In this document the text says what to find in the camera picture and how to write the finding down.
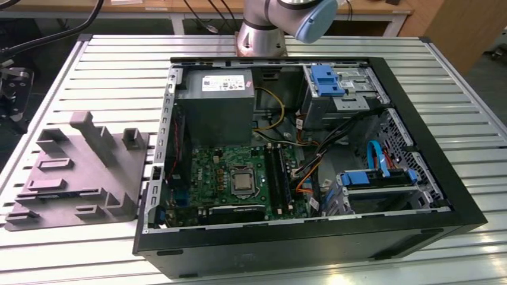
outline motherboard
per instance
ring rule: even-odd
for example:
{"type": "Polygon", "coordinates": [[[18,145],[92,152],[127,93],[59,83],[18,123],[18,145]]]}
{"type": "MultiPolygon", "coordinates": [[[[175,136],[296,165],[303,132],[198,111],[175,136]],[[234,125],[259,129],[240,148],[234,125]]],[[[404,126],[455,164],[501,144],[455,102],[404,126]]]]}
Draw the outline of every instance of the motherboard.
{"type": "Polygon", "coordinates": [[[190,190],[172,196],[171,226],[306,218],[304,200],[279,193],[290,185],[272,183],[275,170],[284,176],[296,167],[292,146],[195,148],[190,190]],[[279,164],[270,159],[276,152],[279,164]]]}

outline black cable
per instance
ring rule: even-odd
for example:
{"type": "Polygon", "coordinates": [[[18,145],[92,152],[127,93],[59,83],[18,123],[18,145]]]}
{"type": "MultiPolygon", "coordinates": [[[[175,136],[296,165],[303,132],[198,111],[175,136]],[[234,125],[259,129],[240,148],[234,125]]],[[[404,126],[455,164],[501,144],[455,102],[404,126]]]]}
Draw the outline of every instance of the black cable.
{"type": "Polygon", "coordinates": [[[360,112],[360,113],[356,113],[346,122],[342,123],[340,126],[338,126],[331,132],[330,134],[327,135],[327,137],[324,138],[323,142],[320,143],[320,146],[316,148],[315,150],[315,156],[314,156],[314,159],[306,163],[296,171],[295,171],[295,174],[300,173],[302,171],[304,171],[310,166],[312,166],[318,160],[322,159],[324,153],[327,152],[327,148],[330,147],[330,145],[340,140],[342,138],[344,138],[347,135],[348,135],[348,132],[352,130],[352,128],[355,127],[356,123],[363,120],[363,118],[368,117],[368,116],[374,116],[374,115],[379,115],[383,113],[383,111],[386,110],[384,107],[378,107],[370,111],[366,111],[366,112],[360,112]]]}
{"type": "Polygon", "coordinates": [[[228,4],[226,3],[226,1],[224,0],[220,0],[220,1],[222,1],[223,5],[226,6],[226,8],[227,8],[227,10],[228,10],[228,12],[231,14],[232,21],[235,22],[236,31],[239,31],[239,26],[238,26],[238,23],[236,23],[235,14],[232,14],[231,8],[230,8],[228,4]]]}
{"type": "Polygon", "coordinates": [[[348,17],[350,17],[350,20],[348,20],[348,17],[347,17],[347,20],[351,21],[352,20],[352,15],[354,15],[354,9],[352,9],[352,4],[350,3],[350,0],[346,0],[347,1],[347,4],[348,4],[348,17]]]}
{"type": "Polygon", "coordinates": [[[311,187],[314,190],[312,197],[315,201],[319,203],[319,209],[314,209],[314,207],[310,208],[310,216],[311,217],[319,217],[320,216],[320,184],[319,184],[319,168],[315,169],[314,173],[311,174],[311,187]]]}
{"type": "Polygon", "coordinates": [[[183,0],[183,2],[187,5],[187,7],[188,7],[190,11],[192,12],[194,16],[196,17],[199,24],[203,26],[204,29],[208,29],[207,25],[204,24],[203,20],[199,18],[199,16],[198,16],[196,12],[194,11],[191,5],[188,4],[188,1],[183,0]]]}
{"type": "Polygon", "coordinates": [[[80,26],[78,26],[76,28],[74,28],[71,30],[63,31],[58,34],[52,34],[51,36],[47,36],[47,37],[42,37],[40,39],[32,40],[27,43],[18,45],[18,46],[14,46],[11,48],[4,49],[2,51],[0,58],[3,58],[4,60],[6,60],[6,58],[12,58],[18,53],[24,52],[26,50],[32,49],[36,46],[42,46],[47,43],[51,43],[56,40],[60,40],[66,37],[74,36],[75,34],[82,32],[87,27],[90,27],[90,25],[95,21],[95,18],[99,15],[99,12],[100,12],[100,9],[103,8],[103,5],[104,5],[104,0],[98,0],[95,8],[92,10],[92,13],[90,15],[90,18],[80,26]]]}
{"type": "Polygon", "coordinates": [[[216,13],[219,13],[220,18],[222,18],[223,21],[226,22],[226,25],[228,26],[228,28],[231,29],[231,31],[235,32],[235,29],[231,27],[230,23],[227,22],[227,19],[226,19],[226,17],[223,16],[223,14],[222,14],[219,8],[216,8],[214,1],[212,1],[212,0],[208,0],[208,2],[210,2],[210,4],[214,6],[214,9],[215,9],[216,13]]]}
{"type": "Polygon", "coordinates": [[[7,1],[2,2],[0,3],[0,10],[4,10],[8,7],[11,7],[12,5],[18,4],[19,1],[22,1],[22,0],[7,0],[7,1]]]}

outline red wire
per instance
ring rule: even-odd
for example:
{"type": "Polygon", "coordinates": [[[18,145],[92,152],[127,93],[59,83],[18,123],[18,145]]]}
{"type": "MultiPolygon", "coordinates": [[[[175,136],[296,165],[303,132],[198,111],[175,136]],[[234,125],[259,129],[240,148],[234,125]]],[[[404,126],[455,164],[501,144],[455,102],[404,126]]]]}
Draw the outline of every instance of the red wire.
{"type": "Polygon", "coordinates": [[[172,177],[172,173],[176,169],[178,158],[180,156],[180,146],[178,143],[178,123],[176,123],[176,120],[175,120],[175,145],[176,145],[176,159],[175,159],[175,163],[172,164],[171,172],[168,173],[167,180],[170,180],[172,177]]]}

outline wooden table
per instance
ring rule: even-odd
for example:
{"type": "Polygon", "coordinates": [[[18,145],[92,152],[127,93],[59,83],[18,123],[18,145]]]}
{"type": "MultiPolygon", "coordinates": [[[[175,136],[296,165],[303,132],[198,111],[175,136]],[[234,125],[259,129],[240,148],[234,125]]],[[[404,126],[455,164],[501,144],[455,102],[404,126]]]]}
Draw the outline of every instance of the wooden table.
{"type": "MultiPolygon", "coordinates": [[[[226,0],[236,18],[243,18],[243,0],[226,0]]],[[[3,18],[87,18],[95,0],[22,0],[4,12],[3,18]]],[[[214,0],[226,18],[231,18],[222,2],[214,0]]],[[[188,0],[190,5],[203,19],[220,18],[206,0],[188,0]]],[[[351,0],[354,8],[352,21],[390,22],[384,36],[396,36],[407,15],[414,9],[402,1],[394,6],[384,0],[351,0]]],[[[348,7],[343,5],[336,12],[335,20],[347,20],[348,7]]],[[[144,0],[143,4],[111,5],[107,1],[99,18],[167,18],[172,21],[175,34],[184,34],[183,20],[195,18],[183,0],[144,0]]]]}

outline power supply label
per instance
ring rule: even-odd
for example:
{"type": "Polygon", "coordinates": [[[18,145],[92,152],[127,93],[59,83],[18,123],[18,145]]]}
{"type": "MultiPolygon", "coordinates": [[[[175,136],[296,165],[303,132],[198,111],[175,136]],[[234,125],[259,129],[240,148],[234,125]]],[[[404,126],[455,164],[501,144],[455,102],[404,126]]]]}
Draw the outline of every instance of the power supply label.
{"type": "Polygon", "coordinates": [[[212,75],[203,77],[203,91],[242,91],[244,89],[243,75],[212,75]]]}

